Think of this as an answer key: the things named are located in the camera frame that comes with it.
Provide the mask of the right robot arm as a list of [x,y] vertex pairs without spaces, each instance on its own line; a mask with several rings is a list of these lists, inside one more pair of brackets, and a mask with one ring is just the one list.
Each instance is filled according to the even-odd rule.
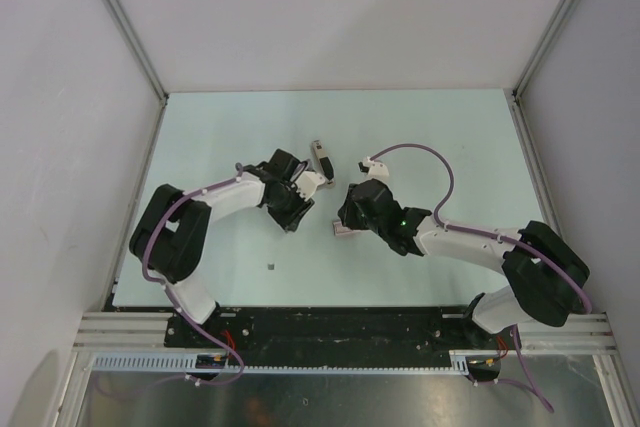
[[373,232],[401,256],[452,258],[503,275],[505,287],[478,294],[462,315],[459,334],[473,348],[520,323],[561,327],[570,315],[591,311],[583,290],[589,268],[545,223],[514,231],[453,225],[429,210],[401,206],[379,180],[350,185],[338,217],[351,231]]

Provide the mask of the red white staple box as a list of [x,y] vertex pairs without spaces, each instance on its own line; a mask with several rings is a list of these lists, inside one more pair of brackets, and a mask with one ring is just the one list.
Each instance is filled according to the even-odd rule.
[[332,227],[333,227],[333,233],[336,237],[356,234],[356,231],[345,226],[341,220],[334,220],[332,222]]

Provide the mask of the beige black stapler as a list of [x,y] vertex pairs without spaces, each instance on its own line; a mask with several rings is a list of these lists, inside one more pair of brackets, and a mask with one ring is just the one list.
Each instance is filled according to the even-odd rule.
[[314,154],[316,163],[318,164],[319,171],[326,179],[325,186],[332,188],[335,186],[335,170],[333,164],[329,158],[328,152],[324,147],[324,144],[320,140],[313,140],[311,142],[311,150]]

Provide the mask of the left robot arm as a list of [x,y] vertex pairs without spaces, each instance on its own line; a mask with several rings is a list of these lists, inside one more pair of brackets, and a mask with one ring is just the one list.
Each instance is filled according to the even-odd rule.
[[218,302],[199,279],[198,265],[212,223],[251,208],[264,208],[285,232],[294,232],[327,183],[308,161],[278,149],[267,161],[236,166],[222,182],[184,192],[170,184],[156,188],[129,240],[143,277],[161,286],[188,322],[197,345],[214,344],[220,321],[211,316]]

